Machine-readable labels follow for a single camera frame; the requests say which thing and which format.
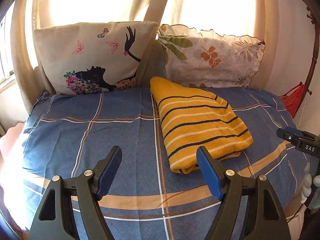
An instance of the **bed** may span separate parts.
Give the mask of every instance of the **bed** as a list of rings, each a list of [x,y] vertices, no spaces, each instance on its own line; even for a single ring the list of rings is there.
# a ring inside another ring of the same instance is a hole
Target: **bed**
[[[285,207],[303,180],[308,157],[276,137],[295,127],[282,101],[265,90],[202,88],[224,98],[248,127],[253,144],[223,160],[241,176],[266,174]],[[219,202],[199,170],[174,173],[149,88],[79,96],[43,92],[6,161],[5,203],[28,231],[50,179],[78,176],[118,145],[123,160],[101,211],[115,239],[204,239]],[[232,239],[238,239],[246,207],[243,197]],[[73,198],[76,225],[87,239]]]

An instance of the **floral pillow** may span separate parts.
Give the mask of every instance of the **floral pillow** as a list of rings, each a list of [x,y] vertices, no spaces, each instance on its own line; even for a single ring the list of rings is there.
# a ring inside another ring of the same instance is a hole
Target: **floral pillow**
[[[79,23],[34,31],[48,79],[58,94],[135,87],[136,71],[156,23]]]
[[[265,47],[263,40],[250,36],[219,36],[213,30],[197,33],[183,25],[162,25],[159,33],[170,34],[158,38],[167,79],[187,87],[247,87]]]

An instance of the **wall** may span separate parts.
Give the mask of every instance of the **wall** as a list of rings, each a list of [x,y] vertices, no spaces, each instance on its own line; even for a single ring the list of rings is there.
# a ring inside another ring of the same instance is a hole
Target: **wall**
[[[279,39],[267,90],[280,96],[300,81],[305,82],[311,64],[315,30],[311,19],[307,18],[308,11],[303,1],[278,0],[278,4]],[[306,96],[305,104],[300,107],[294,119],[299,129],[315,134],[320,132],[320,84],[317,81],[320,78],[319,68],[320,63],[316,65],[310,85],[313,94],[311,97]]]
[[[15,83],[0,93],[0,124],[5,131],[18,122],[25,122],[28,113],[23,104],[20,90]]]

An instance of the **butterfly print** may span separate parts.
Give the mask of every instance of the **butterfly print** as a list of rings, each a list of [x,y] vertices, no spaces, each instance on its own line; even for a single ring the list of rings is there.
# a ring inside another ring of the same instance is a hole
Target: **butterfly print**
[[[72,52],[71,54],[81,54],[82,53],[82,50],[84,49],[84,46],[80,41],[78,41],[77,47],[78,48],[74,52]]]
[[[107,28],[104,28],[103,33],[98,35],[98,38],[103,38],[104,36],[106,36],[106,34],[109,32],[109,30]]]
[[[120,48],[119,42],[107,41],[106,44],[113,46],[113,50],[112,50],[111,54],[114,54],[116,52],[116,50]]]

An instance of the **yellow striped towel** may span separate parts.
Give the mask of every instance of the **yellow striped towel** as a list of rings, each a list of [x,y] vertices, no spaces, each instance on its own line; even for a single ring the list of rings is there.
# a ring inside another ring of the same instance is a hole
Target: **yellow striped towel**
[[[166,79],[150,80],[157,102],[170,169],[188,174],[197,170],[196,150],[205,146],[215,159],[239,156],[253,140],[244,122],[223,98]]]

